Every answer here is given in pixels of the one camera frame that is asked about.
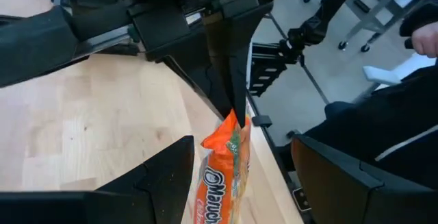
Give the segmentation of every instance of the instant noodle package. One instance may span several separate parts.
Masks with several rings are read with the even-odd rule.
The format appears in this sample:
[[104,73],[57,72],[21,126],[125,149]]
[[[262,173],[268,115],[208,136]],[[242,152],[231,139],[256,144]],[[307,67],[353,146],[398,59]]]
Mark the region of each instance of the instant noodle package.
[[211,149],[199,171],[194,224],[236,224],[249,172],[250,119],[240,127],[234,111],[202,146]]

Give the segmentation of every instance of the gray floor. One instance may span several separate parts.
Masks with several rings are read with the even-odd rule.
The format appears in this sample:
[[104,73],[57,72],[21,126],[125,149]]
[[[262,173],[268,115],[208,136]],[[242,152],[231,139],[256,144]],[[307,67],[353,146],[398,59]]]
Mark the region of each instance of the gray floor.
[[[284,32],[291,27],[299,27],[319,8],[320,0],[303,3],[302,0],[275,0],[272,14]],[[362,0],[372,7],[376,0]],[[385,22],[391,14],[383,10],[378,18]],[[383,35],[367,53],[360,47],[372,35],[362,31],[357,34],[345,51],[337,49],[348,31],[359,19],[344,5],[331,21],[324,42],[305,50],[306,64],[320,85],[327,99],[332,101],[352,101],[370,86],[363,77],[363,65],[392,69],[411,56],[412,51],[403,47],[403,39],[398,36],[398,25]],[[278,42],[280,33],[272,21],[264,19],[254,35],[255,42]],[[288,142],[285,135],[291,129],[301,132],[324,120],[322,98],[305,72],[298,65],[288,66],[280,78],[260,97],[255,98],[262,114],[272,119],[269,128],[274,142],[283,145]]]

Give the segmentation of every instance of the wooden table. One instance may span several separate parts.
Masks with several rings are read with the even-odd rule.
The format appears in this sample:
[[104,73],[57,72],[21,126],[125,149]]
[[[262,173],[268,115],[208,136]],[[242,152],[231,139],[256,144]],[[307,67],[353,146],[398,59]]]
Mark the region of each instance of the wooden table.
[[[0,0],[0,14],[30,16],[48,0]],[[201,140],[219,120],[164,64],[93,55],[0,90],[0,190],[94,190],[180,137],[195,137],[182,223],[193,223]],[[251,168],[240,223],[302,223],[266,139],[251,132]]]

